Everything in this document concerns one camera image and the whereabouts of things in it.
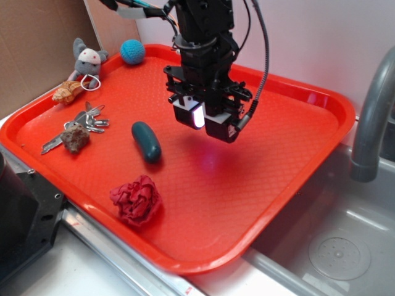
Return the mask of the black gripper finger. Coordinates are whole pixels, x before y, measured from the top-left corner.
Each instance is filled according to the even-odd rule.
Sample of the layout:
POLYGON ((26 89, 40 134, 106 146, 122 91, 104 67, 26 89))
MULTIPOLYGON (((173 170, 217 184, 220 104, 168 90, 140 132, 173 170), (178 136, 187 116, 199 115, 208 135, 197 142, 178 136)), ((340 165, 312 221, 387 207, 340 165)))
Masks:
POLYGON ((183 96, 173 103, 175 118, 179 123, 199 130, 204 127, 204 105, 191 96, 183 96))
POLYGON ((238 131, 232 125, 231 114, 224 112, 217 116, 205 115, 205 128, 208 136, 226 143, 235 142, 238 131))

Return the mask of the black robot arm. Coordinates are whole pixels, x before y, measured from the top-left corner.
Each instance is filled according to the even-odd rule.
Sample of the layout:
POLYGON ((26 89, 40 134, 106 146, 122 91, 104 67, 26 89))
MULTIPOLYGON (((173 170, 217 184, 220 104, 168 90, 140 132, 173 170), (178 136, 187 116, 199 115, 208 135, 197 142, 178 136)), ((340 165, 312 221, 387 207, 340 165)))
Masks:
POLYGON ((128 19, 169 20, 176 10, 173 46, 180 52, 180 66, 166 66, 169 102, 178 122, 195 130, 205 128, 215 139, 232 143, 251 119, 243 114, 252 93, 243 82, 229 77, 239 47, 231 1, 168 1, 156 8, 143 1, 103 1, 110 10, 128 19))

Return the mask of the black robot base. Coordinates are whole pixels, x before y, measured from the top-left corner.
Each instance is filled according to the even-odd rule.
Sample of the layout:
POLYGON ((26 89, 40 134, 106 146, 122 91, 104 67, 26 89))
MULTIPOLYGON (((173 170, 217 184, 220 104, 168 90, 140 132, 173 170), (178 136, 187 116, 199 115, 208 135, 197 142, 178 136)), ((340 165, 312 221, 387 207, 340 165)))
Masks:
POLYGON ((38 172, 16 173, 1 155, 1 285, 54 245, 65 195, 38 172))

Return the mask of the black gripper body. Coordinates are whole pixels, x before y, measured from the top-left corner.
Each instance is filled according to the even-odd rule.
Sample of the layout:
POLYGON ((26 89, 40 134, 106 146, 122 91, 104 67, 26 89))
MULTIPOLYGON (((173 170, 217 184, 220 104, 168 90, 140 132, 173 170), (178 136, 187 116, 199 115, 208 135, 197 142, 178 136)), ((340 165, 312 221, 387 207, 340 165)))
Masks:
POLYGON ((252 99, 252 92, 245 88, 244 82, 235 82, 229 77, 235 60, 232 48, 182 49, 180 53, 180 66, 164 68, 167 90, 176 98, 193 96, 205 103, 206 114, 211 117, 223 112, 239 117, 243 103, 252 99))

